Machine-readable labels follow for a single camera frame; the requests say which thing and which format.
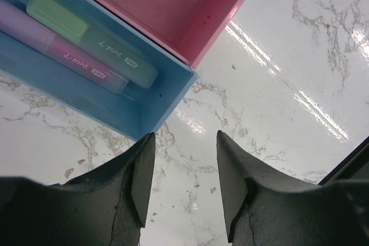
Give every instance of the highlighter cap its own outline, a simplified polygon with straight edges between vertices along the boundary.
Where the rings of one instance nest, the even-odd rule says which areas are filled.
[[[0,1],[0,31],[45,53],[55,32],[6,1]]]
[[[27,13],[55,33],[74,44],[79,44],[89,24],[58,0],[30,0]]]

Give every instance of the pink highlighter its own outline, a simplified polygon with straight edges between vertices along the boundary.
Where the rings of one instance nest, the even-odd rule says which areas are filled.
[[[112,93],[121,94],[128,83],[107,65],[6,1],[0,1],[0,31]]]

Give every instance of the green highlighter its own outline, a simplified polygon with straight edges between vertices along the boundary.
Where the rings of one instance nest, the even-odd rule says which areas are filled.
[[[137,85],[148,89],[156,79],[155,67],[58,0],[30,0],[27,13]]]

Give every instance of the highlighter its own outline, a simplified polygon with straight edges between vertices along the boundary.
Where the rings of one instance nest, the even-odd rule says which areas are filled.
[[[128,83],[107,65],[6,1],[0,1],[0,31],[110,92],[121,94]]]
[[[137,85],[156,79],[155,67],[58,0],[30,0],[27,13]]]

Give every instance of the white marble surface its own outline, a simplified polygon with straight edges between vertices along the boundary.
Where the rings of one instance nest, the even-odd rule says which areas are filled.
[[[216,132],[313,183],[369,134],[369,0],[247,0],[157,134],[142,246],[227,245]],[[0,79],[0,175],[46,184],[108,161],[129,139]]]

